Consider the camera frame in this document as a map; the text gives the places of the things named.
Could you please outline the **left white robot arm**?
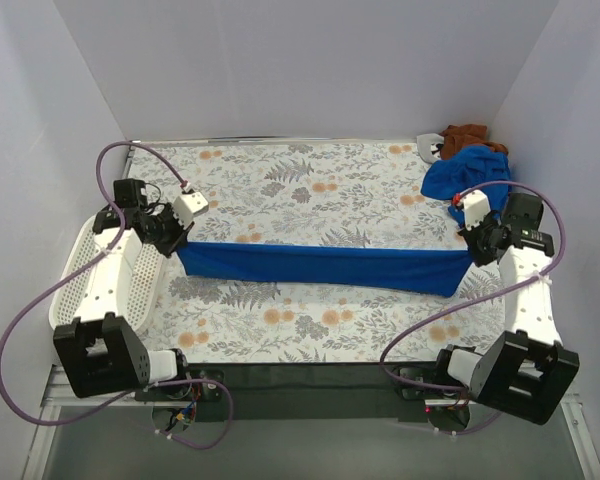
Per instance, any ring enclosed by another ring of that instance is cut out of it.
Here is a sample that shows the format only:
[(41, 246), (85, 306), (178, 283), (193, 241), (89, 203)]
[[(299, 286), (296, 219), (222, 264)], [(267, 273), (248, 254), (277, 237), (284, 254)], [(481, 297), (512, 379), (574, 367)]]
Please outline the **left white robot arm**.
[(131, 287), (142, 249), (165, 258), (187, 243), (194, 219), (208, 209), (205, 197), (183, 188), (172, 202), (149, 203), (142, 180), (114, 184), (114, 203), (92, 224), (95, 247), (104, 257), (90, 268), (86, 292), (70, 323), (55, 327), (53, 344), (74, 394), (87, 398), (158, 383), (173, 400), (193, 386), (179, 349), (148, 350), (130, 321)]

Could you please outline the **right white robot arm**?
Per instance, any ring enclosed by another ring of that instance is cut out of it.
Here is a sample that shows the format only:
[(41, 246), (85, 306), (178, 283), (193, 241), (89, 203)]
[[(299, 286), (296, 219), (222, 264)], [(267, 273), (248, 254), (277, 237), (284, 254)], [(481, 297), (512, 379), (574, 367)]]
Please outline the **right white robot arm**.
[(545, 424), (579, 370), (579, 356), (566, 349), (557, 331), (551, 280), (552, 237), (541, 231), (544, 205), (531, 194), (512, 193), (502, 212), (475, 190), (454, 203), (464, 213), (460, 231), (478, 266), (494, 263), (507, 293), (504, 331), (480, 354), (450, 345), (440, 351), (432, 373), (434, 389), (455, 397), (464, 389), (479, 404), (537, 425)]

